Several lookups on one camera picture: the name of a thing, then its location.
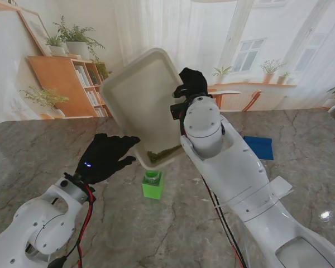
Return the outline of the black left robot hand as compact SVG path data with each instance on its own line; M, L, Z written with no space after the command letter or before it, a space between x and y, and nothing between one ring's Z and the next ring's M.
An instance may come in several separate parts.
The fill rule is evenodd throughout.
M75 175L91 185L108 179L136 161L134 156L127 156L126 153L139 142L140 139L135 136L96 134L79 160Z

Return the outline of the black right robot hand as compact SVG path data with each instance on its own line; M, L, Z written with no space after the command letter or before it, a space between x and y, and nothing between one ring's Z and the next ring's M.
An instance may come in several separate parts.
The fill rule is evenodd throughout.
M207 80L200 71L185 67L179 76L183 84L179 85L173 92L174 98L192 99L208 95Z

